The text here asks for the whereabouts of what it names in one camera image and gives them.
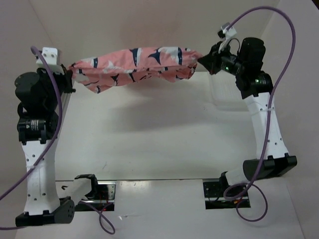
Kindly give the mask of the pink shark print shorts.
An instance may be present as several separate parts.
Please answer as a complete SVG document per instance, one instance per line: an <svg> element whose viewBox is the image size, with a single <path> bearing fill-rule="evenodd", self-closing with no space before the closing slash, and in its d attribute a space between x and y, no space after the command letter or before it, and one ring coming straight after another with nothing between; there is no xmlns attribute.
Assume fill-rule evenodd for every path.
<svg viewBox="0 0 319 239"><path fill-rule="evenodd" d="M190 79L201 57L189 48L141 47L82 59L71 64L69 70L76 82L99 94L152 77L171 83Z"/></svg>

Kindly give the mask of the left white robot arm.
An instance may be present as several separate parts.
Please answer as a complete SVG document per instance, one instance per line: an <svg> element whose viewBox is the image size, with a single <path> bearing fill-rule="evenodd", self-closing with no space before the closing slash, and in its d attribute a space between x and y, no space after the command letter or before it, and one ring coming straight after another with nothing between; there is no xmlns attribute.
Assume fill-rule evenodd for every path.
<svg viewBox="0 0 319 239"><path fill-rule="evenodd" d="M75 92L72 71L49 74L44 68L27 72L15 80L18 140L26 162L27 200L15 218L17 227L69 224L76 205L87 197L94 199L100 187L94 174L77 176L58 196L55 179L55 153L62 126L62 98Z"/></svg>

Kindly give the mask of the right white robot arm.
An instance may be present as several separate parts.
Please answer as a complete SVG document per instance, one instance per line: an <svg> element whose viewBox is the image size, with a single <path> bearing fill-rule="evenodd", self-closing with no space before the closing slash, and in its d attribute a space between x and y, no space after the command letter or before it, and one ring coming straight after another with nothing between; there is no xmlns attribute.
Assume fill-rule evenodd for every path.
<svg viewBox="0 0 319 239"><path fill-rule="evenodd" d="M256 159L245 160L239 169L221 174L218 188L224 196L231 195L240 183L280 177L297 165L296 156L290 155L281 136L271 76L262 70L265 52L261 39L248 37L236 55L230 52L229 44L220 41L198 60L211 75L224 71L235 76L256 139Z"/></svg>

